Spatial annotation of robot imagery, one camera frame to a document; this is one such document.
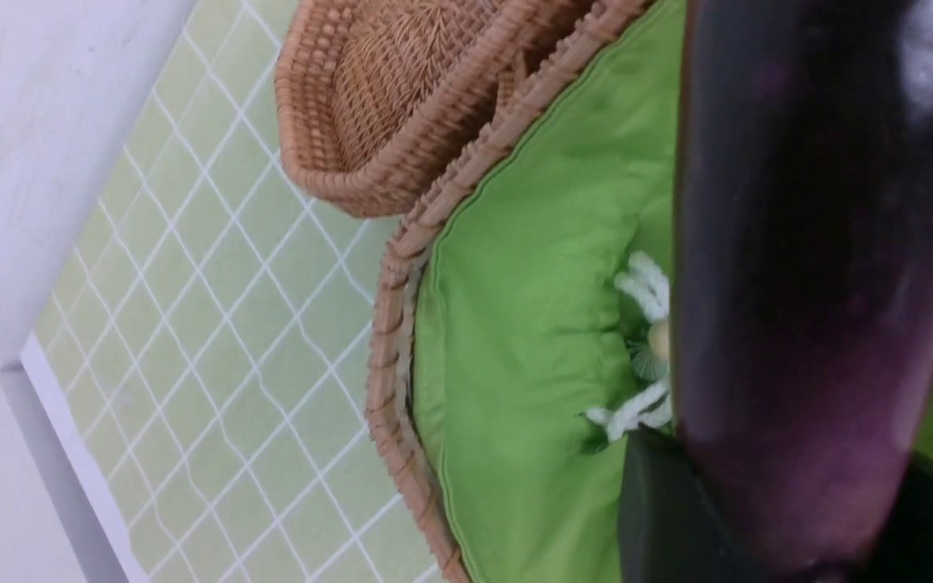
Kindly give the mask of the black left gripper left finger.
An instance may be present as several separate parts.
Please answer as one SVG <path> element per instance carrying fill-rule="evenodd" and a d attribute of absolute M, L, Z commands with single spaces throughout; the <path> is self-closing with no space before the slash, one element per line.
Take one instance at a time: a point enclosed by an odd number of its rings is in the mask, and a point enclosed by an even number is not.
<path fill-rule="evenodd" d="M 617 519 L 624 582 L 764 582 L 673 436 L 627 436 Z"/>

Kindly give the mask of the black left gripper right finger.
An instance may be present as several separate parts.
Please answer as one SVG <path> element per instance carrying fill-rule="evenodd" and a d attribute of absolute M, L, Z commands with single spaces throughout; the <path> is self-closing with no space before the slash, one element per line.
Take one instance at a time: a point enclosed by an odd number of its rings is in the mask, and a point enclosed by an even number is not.
<path fill-rule="evenodd" d="M 858 582 L 933 582 L 933 458 L 912 453 Z"/>

